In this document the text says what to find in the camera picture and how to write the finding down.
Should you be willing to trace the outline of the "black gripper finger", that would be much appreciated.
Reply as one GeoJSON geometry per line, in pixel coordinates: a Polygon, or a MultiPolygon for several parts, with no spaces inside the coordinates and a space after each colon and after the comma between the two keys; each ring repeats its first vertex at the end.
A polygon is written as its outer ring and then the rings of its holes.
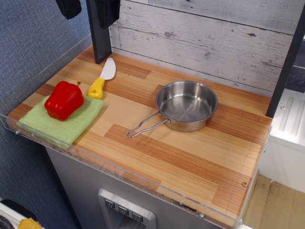
{"type": "Polygon", "coordinates": [[[60,12],[66,19],[72,19],[81,12],[81,2],[79,0],[56,0],[60,12]]]}
{"type": "Polygon", "coordinates": [[[120,0],[98,0],[97,12],[101,28],[108,28],[119,19],[120,0]]]}

